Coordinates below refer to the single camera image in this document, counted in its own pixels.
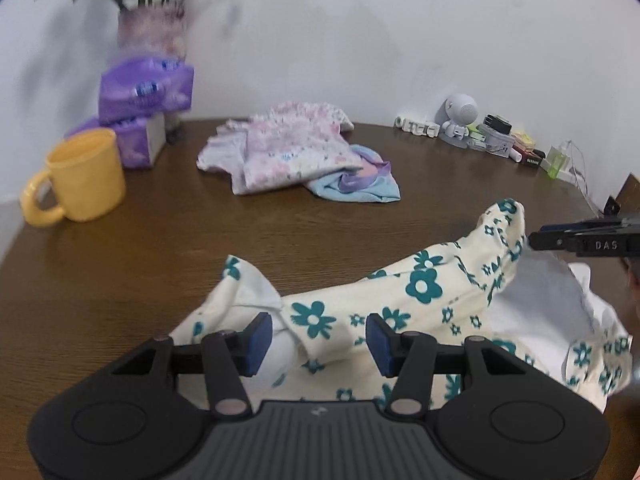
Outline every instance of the brown tabletop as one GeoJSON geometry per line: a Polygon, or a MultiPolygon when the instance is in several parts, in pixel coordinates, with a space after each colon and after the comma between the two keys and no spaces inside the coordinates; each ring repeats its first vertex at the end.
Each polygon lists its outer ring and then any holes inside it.
{"type": "MultiPolygon", "coordinates": [[[[218,282],[228,254],[282,294],[352,282],[421,248],[455,240],[488,205],[513,197],[527,232],[591,212],[577,189],[438,139],[357,125],[350,142],[390,160],[402,200],[328,202],[302,186],[234,196],[227,176],[195,160],[215,121],[184,125],[152,171],[127,173],[124,203],[94,222],[22,229],[0,268],[0,478],[39,478],[25,443],[45,400],[156,333],[170,331],[218,282]]],[[[591,259],[593,290],[640,333],[624,272],[591,259]]],[[[598,480],[640,464],[640,392],[609,401],[612,431],[598,480]]]]}

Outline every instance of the white wall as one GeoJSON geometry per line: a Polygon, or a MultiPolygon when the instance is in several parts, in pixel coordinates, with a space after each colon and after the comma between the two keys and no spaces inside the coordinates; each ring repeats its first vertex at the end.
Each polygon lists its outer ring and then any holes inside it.
{"type": "MultiPolygon", "coordinates": [[[[192,116],[327,100],[353,120],[430,118],[465,91],[543,149],[572,138],[602,205],[639,171],[636,0],[190,0],[192,116]]],[[[0,3],[0,200],[95,111],[113,48],[108,0],[0,3]]]]}

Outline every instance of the wall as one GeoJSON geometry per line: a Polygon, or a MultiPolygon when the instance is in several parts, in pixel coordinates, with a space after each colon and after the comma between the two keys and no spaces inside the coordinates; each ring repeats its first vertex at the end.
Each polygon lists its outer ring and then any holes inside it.
{"type": "Polygon", "coordinates": [[[475,96],[543,149],[573,139],[598,205],[640,170],[637,0],[191,0],[193,116],[328,100],[353,120],[475,96]]]}

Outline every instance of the purple package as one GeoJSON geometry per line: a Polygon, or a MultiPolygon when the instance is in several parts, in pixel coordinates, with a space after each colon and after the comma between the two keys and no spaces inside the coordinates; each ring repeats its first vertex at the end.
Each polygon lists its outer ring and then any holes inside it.
{"type": "Polygon", "coordinates": [[[191,108],[193,66],[178,59],[139,57],[102,74],[98,117],[102,124],[191,108]]]}
{"type": "Polygon", "coordinates": [[[65,139],[92,128],[110,128],[116,132],[120,161],[124,168],[151,168],[166,140],[164,115],[126,119],[113,124],[100,124],[89,119],[65,135],[65,139]]]}

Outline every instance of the yellow mug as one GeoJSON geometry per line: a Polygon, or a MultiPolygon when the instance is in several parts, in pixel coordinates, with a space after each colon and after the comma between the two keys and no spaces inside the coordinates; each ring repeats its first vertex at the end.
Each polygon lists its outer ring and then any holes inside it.
{"type": "Polygon", "coordinates": [[[64,217],[87,222],[124,199],[124,172],[113,130],[86,130],[60,142],[47,155],[46,165],[31,177],[20,197],[22,214],[30,225],[45,227],[64,217]],[[46,180],[51,181],[58,204],[43,210],[36,195],[46,180]]]}

